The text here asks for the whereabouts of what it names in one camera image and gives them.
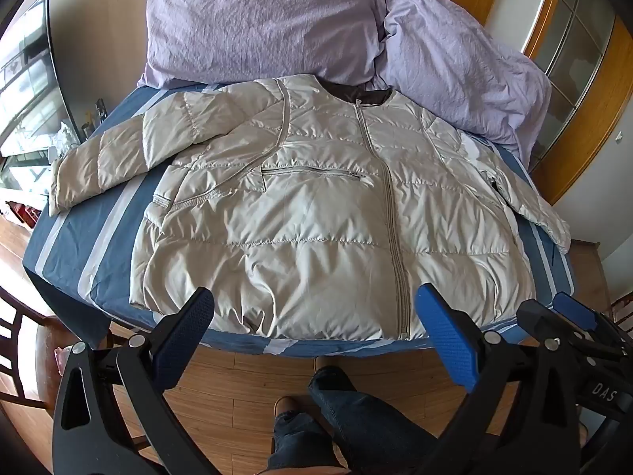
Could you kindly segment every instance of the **pillow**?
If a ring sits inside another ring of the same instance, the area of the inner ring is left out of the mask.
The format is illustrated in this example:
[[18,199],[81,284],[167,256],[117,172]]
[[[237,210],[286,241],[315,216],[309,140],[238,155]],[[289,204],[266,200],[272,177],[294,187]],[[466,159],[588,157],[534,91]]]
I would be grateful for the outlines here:
[[387,0],[375,88],[394,87],[456,128],[513,151],[525,166],[552,86],[451,0]]
[[139,87],[312,73],[357,85],[374,76],[385,0],[148,0]]

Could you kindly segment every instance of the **metal screw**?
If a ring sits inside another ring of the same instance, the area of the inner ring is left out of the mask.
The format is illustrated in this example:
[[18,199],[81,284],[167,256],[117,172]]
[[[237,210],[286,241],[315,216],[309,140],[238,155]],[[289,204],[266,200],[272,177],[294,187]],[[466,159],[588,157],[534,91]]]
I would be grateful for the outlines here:
[[138,348],[145,344],[145,336],[142,336],[141,334],[136,334],[135,336],[132,336],[127,343],[132,348]]
[[558,345],[560,345],[560,339],[548,338],[544,341],[544,344],[545,348],[547,348],[550,352],[555,352],[556,350],[558,350]]
[[499,344],[501,342],[501,335],[495,331],[488,331],[483,335],[485,342],[490,344]]
[[81,353],[84,350],[85,350],[85,343],[83,341],[76,342],[72,348],[73,353]]

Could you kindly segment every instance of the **tv screen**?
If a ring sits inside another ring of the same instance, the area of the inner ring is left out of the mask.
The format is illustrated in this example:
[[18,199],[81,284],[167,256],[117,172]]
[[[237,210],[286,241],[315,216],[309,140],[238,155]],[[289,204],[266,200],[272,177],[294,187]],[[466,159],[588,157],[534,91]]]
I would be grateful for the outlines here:
[[37,0],[0,39],[0,190],[47,195],[49,149],[61,156],[81,139],[55,73],[48,0]]

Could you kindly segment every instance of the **puffer jacket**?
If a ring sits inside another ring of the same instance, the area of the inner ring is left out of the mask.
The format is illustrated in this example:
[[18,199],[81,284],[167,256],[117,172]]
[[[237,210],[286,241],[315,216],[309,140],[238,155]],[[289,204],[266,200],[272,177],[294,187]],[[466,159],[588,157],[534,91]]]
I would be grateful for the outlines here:
[[172,314],[204,286],[219,331],[420,338],[425,282],[483,326],[535,296],[510,208],[570,245],[490,148],[397,91],[354,104],[312,75],[169,96],[55,162],[50,213],[175,154],[138,230],[131,303]]

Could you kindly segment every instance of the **bed sheet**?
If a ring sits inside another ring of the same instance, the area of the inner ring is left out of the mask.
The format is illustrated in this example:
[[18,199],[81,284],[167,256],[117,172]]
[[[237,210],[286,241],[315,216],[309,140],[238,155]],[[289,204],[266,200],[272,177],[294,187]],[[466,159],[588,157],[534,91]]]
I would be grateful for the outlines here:
[[[194,85],[186,90],[211,91],[217,87],[218,85]],[[101,133],[141,114],[170,93],[182,90],[184,89],[138,88],[112,111],[95,133]],[[493,148],[515,173],[533,185],[525,168],[512,153],[485,140],[480,141]],[[129,305],[129,279],[136,231],[145,207],[152,200],[154,189],[168,165],[169,161],[166,161],[147,174],[139,175],[126,184],[91,198],[67,213],[51,218],[47,208],[42,212],[25,252],[23,264],[27,272],[34,274],[32,279],[45,300],[56,298],[47,298],[47,295],[53,294],[64,300],[64,313],[69,319],[72,316],[74,323],[70,328],[79,338],[90,336],[91,327],[93,331],[98,328],[95,324],[95,310],[133,328],[146,331],[152,329],[161,318],[157,313]],[[553,296],[559,291],[573,294],[574,281],[567,256],[561,255],[539,226],[519,215],[516,217],[519,234],[533,271],[537,299],[542,304],[550,305]],[[54,302],[50,301],[49,304],[55,309]],[[512,342],[520,341],[526,336],[515,319],[493,323],[487,328],[500,332],[506,340]],[[93,338],[89,342],[93,344],[97,339]],[[205,333],[202,343],[234,352],[273,353],[291,357],[328,354],[365,357],[432,347],[429,339],[296,341],[213,330]]]

